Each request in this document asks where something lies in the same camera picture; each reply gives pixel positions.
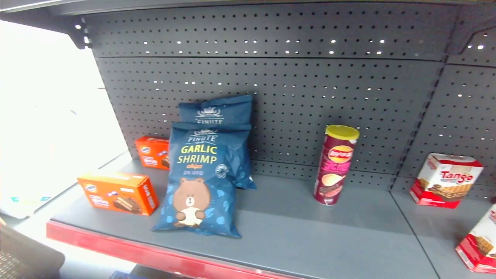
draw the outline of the brown bear character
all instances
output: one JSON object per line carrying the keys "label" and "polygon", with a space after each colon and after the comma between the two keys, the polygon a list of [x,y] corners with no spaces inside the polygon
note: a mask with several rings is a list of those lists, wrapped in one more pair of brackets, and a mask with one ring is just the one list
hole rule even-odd
{"label": "brown bear character", "polygon": [[210,191],[203,178],[187,180],[181,178],[179,188],[174,193],[173,206],[178,211],[176,227],[198,228],[205,219],[204,210],[210,204]]}

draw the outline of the gray metal shelf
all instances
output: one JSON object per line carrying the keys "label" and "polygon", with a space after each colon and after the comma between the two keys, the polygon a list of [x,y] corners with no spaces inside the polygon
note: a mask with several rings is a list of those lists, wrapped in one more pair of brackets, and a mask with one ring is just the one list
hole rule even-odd
{"label": "gray metal shelf", "polygon": [[[324,2],[325,0],[300,0],[299,2]],[[349,0],[349,2],[364,2],[364,0]],[[254,4],[268,3],[267,0],[57,0],[57,1],[39,1],[39,0],[3,0],[0,3],[0,11],[23,11],[42,7],[50,7],[53,14],[87,14],[96,12],[108,12],[116,10],[130,9],[153,9],[175,6],[189,5],[233,5],[233,4]],[[292,2],[279,0],[278,3]],[[327,0],[326,2],[339,2],[338,0]],[[383,0],[369,0],[368,2],[384,2]],[[397,0],[395,2],[415,2],[412,0]],[[425,0],[418,1],[423,3],[443,3],[443,4],[474,4],[472,0]]]}
{"label": "gray metal shelf", "polygon": [[402,185],[412,185],[414,179],[398,178],[391,191],[413,232],[432,262],[439,278],[489,279],[491,274],[475,273],[465,266],[455,247],[491,207],[486,201],[464,199],[457,209],[443,209],[415,204]]}
{"label": "gray metal shelf", "polygon": [[[160,197],[167,172],[133,160],[123,172],[150,176]],[[140,243],[305,278],[437,278],[415,235],[387,191],[345,187],[339,204],[312,197],[313,182],[255,175],[255,191],[238,194],[242,239],[190,232],[152,232],[160,216],[95,209],[85,197],[52,218]]]}

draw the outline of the yellow lid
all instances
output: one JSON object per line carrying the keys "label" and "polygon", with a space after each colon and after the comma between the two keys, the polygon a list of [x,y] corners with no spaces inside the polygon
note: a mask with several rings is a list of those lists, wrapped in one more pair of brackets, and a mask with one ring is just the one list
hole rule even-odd
{"label": "yellow lid", "polygon": [[329,125],[325,132],[328,136],[338,140],[356,140],[360,136],[360,132],[357,129],[343,125]]}

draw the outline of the pegboard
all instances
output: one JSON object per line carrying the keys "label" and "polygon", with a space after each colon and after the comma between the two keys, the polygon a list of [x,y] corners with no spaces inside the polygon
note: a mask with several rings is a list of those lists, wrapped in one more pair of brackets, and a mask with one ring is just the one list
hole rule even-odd
{"label": "pegboard", "polygon": [[[318,167],[315,166],[255,160],[251,162],[251,167],[252,174],[279,176],[312,181],[315,181],[318,171]],[[350,183],[363,188],[389,190],[389,187],[392,184],[393,177],[394,176],[391,174],[350,170],[346,175],[346,183]]]}
{"label": "pegboard", "polygon": [[496,67],[496,28],[478,32],[460,55],[449,56],[448,63]]}
{"label": "pegboard", "polygon": [[467,155],[485,167],[478,184],[496,182],[496,69],[447,65],[400,176],[416,177],[430,152]]}
{"label": "pegboard", "polygon": [[96,57],[442,59],[457,6],[306,3],[85,16]]}
{"label": "pegboard", "polygon": [[252,160],[318,166],[329,124],[361,132],[352,169],[394,174],[441,63],[366,59],[98,58],[131,148],[168,137],[177,104],[252,94]]}
{"label": "pegboard", "polygon": [[[409,191],[415,182],[415,178],[397,177],[394,181],[392,191]],[[486,187],[474,184],[468,192],[466,198],[471,200],[487,200],[496,195],[496,187]]]}

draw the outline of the lay's chip can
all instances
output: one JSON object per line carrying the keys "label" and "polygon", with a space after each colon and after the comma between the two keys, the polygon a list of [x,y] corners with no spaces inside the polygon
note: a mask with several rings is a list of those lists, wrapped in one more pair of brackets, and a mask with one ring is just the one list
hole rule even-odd
{"label": "lay's chip can", "polygon": [[313,196],[319,203],[332,206],[343,189],[360,133],[343,125],[327,126],[325,133]]}

